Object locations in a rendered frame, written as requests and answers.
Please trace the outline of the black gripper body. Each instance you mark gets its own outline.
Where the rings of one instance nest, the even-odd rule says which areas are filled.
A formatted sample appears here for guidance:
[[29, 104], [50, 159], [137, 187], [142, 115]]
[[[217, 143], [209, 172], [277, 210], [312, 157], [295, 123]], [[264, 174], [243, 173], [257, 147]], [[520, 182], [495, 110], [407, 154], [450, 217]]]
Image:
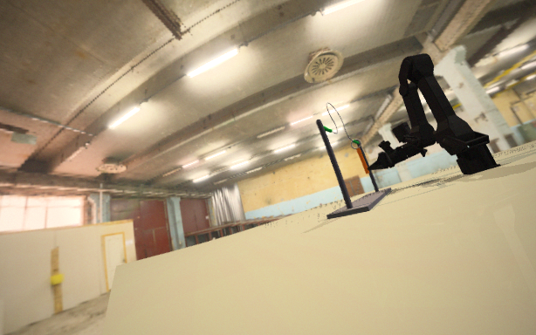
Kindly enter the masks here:
[[385, 152], [378, 153], [385, 168], [392, 168], [395, 164], [408, 159], [408, 156], [402, 147], [396, 147], [395, 149], [396, 150], [392, 154], [387, 154]]

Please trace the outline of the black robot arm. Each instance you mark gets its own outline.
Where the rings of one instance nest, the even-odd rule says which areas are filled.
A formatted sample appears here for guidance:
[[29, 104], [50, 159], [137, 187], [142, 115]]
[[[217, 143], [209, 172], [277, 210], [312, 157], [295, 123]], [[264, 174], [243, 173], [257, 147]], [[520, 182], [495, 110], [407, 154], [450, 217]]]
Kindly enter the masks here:
[[[434, 65], [427, 53], [407, 56], [401, 64], [399, 93], [407, 109], [411, 129], [407, 122], [403, 122], [392, 132], [398, 142], [403, 143], [406, 155], [411, 158], [422, 154], [424, 157], [428, 152], [425, 147], [439, 143], [451, 156], [457, 156], [457, 165], [464, 174], [500, 167], [486, 145], [490, 143], [489, 135], [473, 131], [455, 114], [433, 71]], [[420, 89], [436, 119], [436, 130], [426, 120], [417, 89]]]

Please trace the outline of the orange handle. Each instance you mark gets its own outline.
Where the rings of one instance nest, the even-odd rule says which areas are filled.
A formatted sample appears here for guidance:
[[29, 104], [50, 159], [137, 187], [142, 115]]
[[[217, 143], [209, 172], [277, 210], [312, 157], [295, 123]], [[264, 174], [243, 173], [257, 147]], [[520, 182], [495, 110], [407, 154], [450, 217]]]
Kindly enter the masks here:
[[[361, 141], [358, 140], [358, 139], [354, 139], [354, 140], [357, 140], [357, 141], [359, 141], [359, 142], [361, 143]], [[363, 166], [363, 168], [364, 168], [366, 174], [369, 174], [367, 163], [364, 161], [363, 156], [362, 156], [362, 154], [361, 154], [361, 149], [360, 149], [361, 146], [355, 148], [355, 147], [352, 146], [352, 143], [353, 143], [353, 142], [351, 142], [351, 144], [350, 144], [350, 145], [351, 145], [351, 148], [356, 149], [356, 151], [357, 151], [357, 153], [358, 153], [358, 155], [359, 155], [359, 157], [360, 157], [360, 159], [361, 159], [362, 166]]]

